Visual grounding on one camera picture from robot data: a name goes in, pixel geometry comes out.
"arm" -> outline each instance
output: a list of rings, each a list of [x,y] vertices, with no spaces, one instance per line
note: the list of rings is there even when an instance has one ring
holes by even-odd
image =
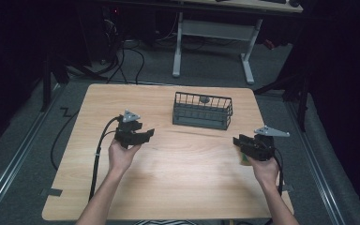
[[[140,149],[135,145],[130,149],[123,148],[120,142],[112,140],[109,148],[110,167],[101,186],[89,204],[86,205],[77,224],[105,224],[113,196],[123,175],[130,167],[134,155]]]
[[[262,187],[274,224],[299,224],[277,190],[278,165],[272,157],[268,161],[247,158],[253,167],[254,174]]]

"wrist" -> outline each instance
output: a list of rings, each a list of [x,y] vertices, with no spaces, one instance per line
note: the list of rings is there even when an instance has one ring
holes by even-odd
[[[277,186],[275,183],[271,182],[260,182],[260,186],[262,187],[262,191],[264,193],[274,193],[278,192]]]
[[[125,171],[119,169],[111,169],[108,171],[107,177],[110,179],[122,179]]]

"person's right hand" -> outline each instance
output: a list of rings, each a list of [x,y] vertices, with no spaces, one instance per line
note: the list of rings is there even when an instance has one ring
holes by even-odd
[[[141,145],[134,145],[129,149],[121,146],[116,139],[112,140],[109,147],[110,168],[109,171],[119,171],[124,173],[133,161],[134,155],[140,149]]]
[[[267,161],[259,161],[247,156],[247,160],[252,165],[255,177],[262,187],[276,186],[279,167],[273,157]]]

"black wire basket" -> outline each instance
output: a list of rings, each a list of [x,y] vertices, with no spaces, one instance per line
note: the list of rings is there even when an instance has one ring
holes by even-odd
[[[226,130],[233,115],[230,97],[176,92],[173,104],[175,125]]]

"black equipment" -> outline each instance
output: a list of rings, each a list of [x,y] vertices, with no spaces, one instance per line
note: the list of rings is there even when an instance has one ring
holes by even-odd
[[[256,134],[253,139],[240,134],[239,139],[233,138],[232,142],[241,148],[242,153],[259,161],[267,161],[275,155],[272,136]]]
[[[119,141],[122,147],[128,148],[129,145],[148,143],[150,137],[154,135],[154,129],[144,133],[136,133],[142,128],[143,124],[136,121],[140,116],[132,112],[125,111],[125,115],[118,116],[119,125],[116,128],[114,138]]]

